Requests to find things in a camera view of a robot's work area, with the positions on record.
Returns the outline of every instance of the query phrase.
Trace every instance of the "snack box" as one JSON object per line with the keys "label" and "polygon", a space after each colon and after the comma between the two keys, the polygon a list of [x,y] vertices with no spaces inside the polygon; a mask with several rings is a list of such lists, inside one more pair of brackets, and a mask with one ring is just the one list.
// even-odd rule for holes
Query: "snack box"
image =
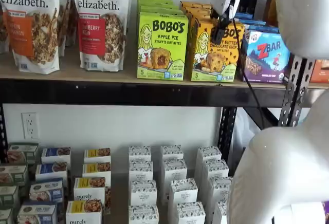
{"label": "snack box", "polygon": [[[192,24],[191,47],[187,59],[191,80],[233,82],[239,58],[233,23],[226,27],[219,45],[211,42],[211,30],[217,25],[217,20],[195,17]],[[241,42],[244,26],[238,22],[236,27]]]}
{"label": "snack box", "polygon": [[221,158],[222,153],[220,152],[220,149],[216,146],[206,146],[198,148],[194,170],[194,179],[198,187],[200,187],[201,185],[203,162],[210,159],[220,160]]}
{"label": "snack box", "polygon": [[26,202],[17,215],[17,223],[57,224],[57,205],[52,202]]}
{"label": "snack box", "polygon": [[84,151],[84,163],[99,163],[99,162],[111,163],[110,148],[99,148],[96,150]]}
{"label": "snack box", "polygon": [[67,224],[101,224],[101,200],[69,201],[66,210]]}
{"label": "snack box", "polygon": [[137,78],[183,80],[188,25],[184,15],[139,13]]}
{"label": "snack box", "polygon": [[205,206],[207,203],[208,197],[208,180],[211,177],[228,177],[229,168],[225,160],[210,159],[204,161],[202,169],[202,181],[199,191],[199,198],[202,201],[202,204]]}
{"label": "snack box", "polygon": [[158,224],[159,211],[156,204],[129,206],[129,224]]}
{"label": "snack box", "polygon": [[169,187],[172,180],[186,179],[187,166],[184,159],[169,159],[163,160],[161,166],[161,202],[168,203]]}
{"label": "snack box", "polygon": [[173,222],[171,218],[176,205],[184,202],[196,202],[197,191],[198,188],[193,178],[173,180],[170,182],[168,220],[171,223]]}
{"label": "snack box", "polygon": [[130,146],[128,150],[129,161],[151,161],[150,146]]}
{"label": "snack box", "polygon": [[276,27],[249,26],[243,39],[244,72],[250,82],[283,83],[290,52]]}
{"label": "snack box", "polygon": [[208,184],[208,198],[206,203],[206,223],[211,224],[215,204],[219,201],[227,202],[230,193],[232,177],[212,177]]}
{"label": "snack box", "polygon": [[155,180],[132,181],[129,205],[156,204],[157,189]]}
{"label": "snack box", "polygon": [[0,165],[0,185],[24,186],[28,182],[27,165]]}
{"label": "snack box", "polygon": [[205,210],[201,202],[178,203],[173,216],[173,224],[204,224]]}
{"label": "snack box", "polygon": [[111,164],[109,162],[84,164],[82,177],[105,178],[105,186],[111,187]]}
{"label": "snack box", "polygon": [[71,169],[71,148],[44,148],[41,155],[41,163],[66,162],[67,169]]}
{"label": "snack box", "polygon": [[11,164],[35,164],[38,148],[37,143],[10,143],[8,161]]}

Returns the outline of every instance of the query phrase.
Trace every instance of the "granola bag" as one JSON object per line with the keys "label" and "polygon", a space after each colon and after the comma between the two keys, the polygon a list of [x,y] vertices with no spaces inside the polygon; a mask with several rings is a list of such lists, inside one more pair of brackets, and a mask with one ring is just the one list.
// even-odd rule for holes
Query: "granola bag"
{"label": "granola bag", "polygon": [[122,70],[129,1],[75,0],[82,68]]}
{"label": "granola bag", "polygon": [[59,70],[59,0],[1,0],[13,55],[20,71]]}

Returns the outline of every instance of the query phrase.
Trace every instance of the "cardboard box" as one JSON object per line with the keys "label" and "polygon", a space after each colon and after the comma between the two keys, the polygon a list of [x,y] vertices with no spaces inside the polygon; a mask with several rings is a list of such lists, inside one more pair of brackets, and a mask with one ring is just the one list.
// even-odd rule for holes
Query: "cardboard box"
{"label": "cardboard box", "polygon": [[205,207],[207,224],[212,224],[215,204],[219,201],[227,202],[231,183],[232,177],[212,177],[209,179],[209,191]]}
{"label": "cardboard box", "polygon": [[134,161],[129,163],[129,185],[132,181],[153,180],[153,162]]}
{"label": "cardboard box", "polygon": [[156,204],[157,189],[155,180],[132,181],[130,185],[129,204]]}
{"label": "cardboard box", "polygon": [[210,159],[204,161],[202,169],[203,175],[199,191],[199,198],[204,206],[207,203],[208,180],[214,176],[228,177],[228,171],[229,168],[224,160]]}
{"label": "cardboard box", "polygon": [[159,212],[155,204],[129,206],[129,224],[158,224]]}
{"label": "cardboard box", "polygon": [[37,143],[10,143],[8,161],[11,164],[35,164],[38,155]]}
{"label": "cardboard box", "polygon": [[42,164],[50,164],[54,162],[66,162],[67,169],[71,169],[71,148],[44,148],[41,155]]}
{"label": "cardboard box", "polygon": [[205,218],[206,214],[201,202],[178,203],[173,224],[204,224]]}
{"label": "cardboard box", "polygon": [[110,148],[98,148],[96,150],[84,151],[84,163],[111,163],[111,149]]}
{"label": "cardboard box", "polygon": [[150,146],[130,146],[128,154],[129,154],[129,162],[132,160],[151,161]]}
{"label": "cardboard box", "polygon": [[207,147],[198,148],[196,154],[195,171],[194,171],[194,179],[198,187],[200,187],[201,185],[203,162],[210,159],[220,160],[221,158],[222,158],[222,153],[220,152],[220,149],[216,146],[207,146]]}
{"label": "cardboard box", "polygon": [[184,159],[169,159],[162,161],[161,167],[161,202],[166,204],[169,200],[169,187],[172,180],[186,179],[187,166]]}
{"label": "cardboard box", "polygon": [[101,224],[101,200],[69,201],[66,210],[67,224]]}
{"label": "cardboard box", "polygon": [[109,162],[84,164],[82,177],[105,178],[105,186],[111,187],[111,164]]}
{"label": "cardboard box", "polygon": [[249,26],[243,38],[244,72],[250,82],[283,83],[290,52],[281,35],[271,33],[276,27]]}
{"label": "cardboard box", "polygon": [[196,202],[198,188],[193,178],[173,180],[170,182],[168,221],[173,223],[174,209],[178,203]]}
{"label": "cardboard box", "polygon": [[27,202],[17,215],[18,223],[57,224],[57,205],[52,202]]}

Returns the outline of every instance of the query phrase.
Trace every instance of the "oatmeal cup box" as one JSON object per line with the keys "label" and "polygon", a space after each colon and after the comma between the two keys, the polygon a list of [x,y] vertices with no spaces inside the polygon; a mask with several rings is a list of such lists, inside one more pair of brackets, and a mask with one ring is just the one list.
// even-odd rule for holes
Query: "oatmeal cup box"
{"label": "oatmeal cup box", "polygon": [[159,211],[156,204],[129,206],[129,224],[158,224]]}
{"label": "oatmeal cup box", "polygon": [[111,187],[111,164],[109,162],[84,164],[82,166],[82,177],[104,177],[105,186]]}
{"label": "oatmeal cup box", "polygon": [[111,162],[111,149],[99,148],[84,151],[84,163]]}
{"label": "oatmeal cup box", "polygon": [[132,181],[130,185],[129,204],[156,204],[157,189],[155,180]]}
{"label": "oatmeal cup box", "polygon": [[69,201],[66,210],[67,224],[101,224],[101,200]]}
{"label": "oatmeal cup box", "polygon": [[187,17],[140,12],[138,31],[137,77],[182,81]]}

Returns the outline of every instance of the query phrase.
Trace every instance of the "electrical outlet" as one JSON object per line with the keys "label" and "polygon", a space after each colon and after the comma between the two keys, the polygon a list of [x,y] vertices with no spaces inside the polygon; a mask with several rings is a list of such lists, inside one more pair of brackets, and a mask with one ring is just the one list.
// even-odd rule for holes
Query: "electrical outlet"
{"label": "electrical outlet", "polygon": [[36,113],[22,113],[25,139],[39,139],[38,115]]}

